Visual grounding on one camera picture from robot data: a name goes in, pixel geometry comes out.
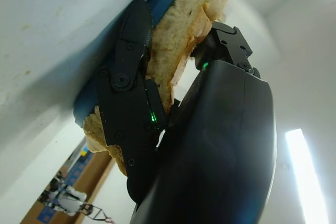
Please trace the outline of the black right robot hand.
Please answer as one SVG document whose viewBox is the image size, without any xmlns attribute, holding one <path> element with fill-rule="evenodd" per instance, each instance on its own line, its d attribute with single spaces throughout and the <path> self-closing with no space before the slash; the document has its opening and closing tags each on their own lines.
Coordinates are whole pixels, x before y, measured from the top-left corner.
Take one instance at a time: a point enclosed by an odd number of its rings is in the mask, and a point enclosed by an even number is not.
<svg viewBox="0 0 336 224">
<path fill-rule="evenodd" d="M 95 74 L 106 144 L 121 147 L 132 223 L 257 223 L 269 197 L 276 130 L 269 84 L 237 27 L 214 23 L 195 55 L 199 74 L 168 119 L 145 80 L 148 4 L 124 12 L 114 61 Z"/>
</svg>

